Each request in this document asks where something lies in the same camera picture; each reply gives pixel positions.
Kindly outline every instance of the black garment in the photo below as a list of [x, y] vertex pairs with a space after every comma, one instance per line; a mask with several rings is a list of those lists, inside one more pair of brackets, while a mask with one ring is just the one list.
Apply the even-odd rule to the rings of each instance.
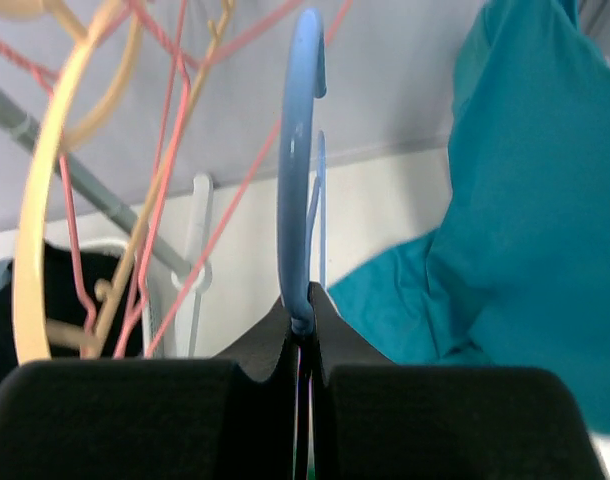
[[[96, 300], [94, 285], [97, 280], [111, 280], [118, 264], [118, 258], [101, 253], [81, 252], [83, 267], [83, 282], [85, 291], [94, 301], [96, 311], [100, 302]], [[74, 269], [69, 250], [61, 250], [51, 245], [45, 245], [45, 310], [46, 317], [67, 322], [79, 327], [83, 326], [87, 312], [76, 297], [74, 285]], [[109, 331], [102, 356], [111, 357], [123, 325], [127, 289], [116, 311], [115, 321]], [[139, 324], [134, 327], [127, 343], [126, 356], [134, 357], [143, 349], [143, 332]], [[52, 357], [76, 357], [78, 351], [60, 347], [50, 347]], [[0, 291], [0, 382], [18, 365], [12, 331], [12, 283]]]

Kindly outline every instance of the clothes rail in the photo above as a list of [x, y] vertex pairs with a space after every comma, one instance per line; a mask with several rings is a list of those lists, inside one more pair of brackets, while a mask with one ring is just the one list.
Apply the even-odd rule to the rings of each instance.
[[[9, 132], [12, 138], [28, 152], [34, 151], [40, 124], [16, 105], [1, 89], [0, 128]], [[130, 235], [138, 217], [129, 205], [123, 203], [73, 155], [69, 155], [69, 167], [74, 189], [118, 228]], [[56, 163], [56, 173], [61, 175], [58, 162]], [[186, 277], [191, 271], [192, 265], [161, 237], [157, 237], [154, 243], [154, 256], [181, 278]]]

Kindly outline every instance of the blue hanger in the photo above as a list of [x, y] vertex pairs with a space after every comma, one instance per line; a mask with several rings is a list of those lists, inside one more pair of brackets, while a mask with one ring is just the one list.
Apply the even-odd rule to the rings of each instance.
[[[307, 192], [314, 98], [322, 98], [326, 90], [323, 21], [318, 10], [308, 9], [298, 18], [290, 47], [278, 162], [278, 279], [283, 305], [292, 316], [292, 331], [297, 335], [308, 335], [314, 329], [314, 311], [307, 293], [316, 204], [313, 201], [310, 224]], [[320, 179], [318, 186], [313, 195], [316, 199]]]

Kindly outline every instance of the yellow hanger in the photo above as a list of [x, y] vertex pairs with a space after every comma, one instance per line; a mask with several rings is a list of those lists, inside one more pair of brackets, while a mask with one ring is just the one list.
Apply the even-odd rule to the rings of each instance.
[[[10, 3], [17, 7], [23, 5], [33, 5], [36, 7], [39, 3], [44, 6], [43, 3], [36, 1], [16, 1]], [[66, 144], [65, 141], [60, 142], [62, 126], [67, 119], [67, 114], [71, 108], [72, 100], [80, 84], [82, 74], [103, 32], [120, 11], [122, 3], [121, 0], [105, 0], [94, 14], [94, 18], [86, 30], [85, 37], [76, 41], [69, 59], [61, 70], [59, 81], [54, 89], [52, 100], [45, 113], [42, 128], [36, 142], [34, 159], [30, 166], [23, 195], [14, 261], [12, 318], [16, 355], [20, 365], [34, 360], [50, 358], [43, 288], [43, 237], [45, 233], [45, 213], [47, 210], [49, 184], [56, 157], [59, 153], [59, 147]], [[221, 43], [223, 33], [234, 8], [234, 0], [222, 0], [222, 3], [223, 13], [218, 26], [214, 27], [213, 22], [210, 26], [212, 41], [207, 49], [208, 58]], [[0, 0], [0, 12], [8, 16], [12, 16], [14, 12], [17, 12], [16, 18], [21, 16], [21, 8], [19, 7], [15, 10], [10, 6], [8, 0]], [[181, 134], [192, 114], [210, 69], [211, 65], [208, 63], [198, 72], [190, 92]], [[105, 117], [109, 113], [111, 113], [111, 108], [104, 113]], [[87, 136], [82, 135], [79, 141], [84, 141], [89, 135], [91, 133], [88, 133]], [[97, 317], [97, 326], [94, 332], [97, 342], [90, 342], [85, 337], [78, 337], [81, 343], [85, 343], [83, 353], [86, 357], [97, 358], [100, 356], [105, 344], [111, 322], [116, 314], [116, 309], [134, 263], [134, 253], [145, 235], [148, 218], [160, 190], [163, 172], [166, 165], [171, 161], [170, 152], [171, 149], [168, 147], [164, 163], [157, 171], [155, 179], [150, 186], [145, 205], [134, 226], [132, 236], [129, 239], [126, 251], [121, 257], [111, 284], [105, 281], [99, 282], [96, 286], [97, 296], [102, 297], [104, 300]], [[58, 323], [50, 322], [50, 338], [59, 335], [58, 332], [54, 333], [54, 328], [58, 331]]]
[[[0, 16], [15, 20], [30, 20], [45, 13], [56, 18], [76, 44], [85, 42], [88, 31], [63, 0], [0, 0]], [[71, 129], [65, 130], [61, 148], [72, 151], [89, 140], [114, 112], [134, 72], [143, 39], [143, 26], [136, 15], [132, 20], [121, 63], [103, 98], [91, 112]]]

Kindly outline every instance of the white basket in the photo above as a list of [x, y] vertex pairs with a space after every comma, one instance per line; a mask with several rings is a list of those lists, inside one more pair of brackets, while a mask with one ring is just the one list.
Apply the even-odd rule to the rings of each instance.
[[[103, 253], [105, 255], [112, 255], [113, 257], [120, 258], [125, 249], [127, 248], [127, 241], [120, 238], [99, 238], [96, 240], [90, 240], [87, 242], [81, 242], [81, 251]], [[156, 281], [151, 277], [147, 276], [147, 290], [149, 291], [149, 301], [143, 309], [141, 315], [141, 324], [143, 326], [143, 350], [147, 350], [154, 335], [161, 326], [161, 307], [159, 300], [158, 289], [156, 288]], [[156, 350], [152, 355], [152, 358], [163, 358], [163, 342], [159, 343]]]

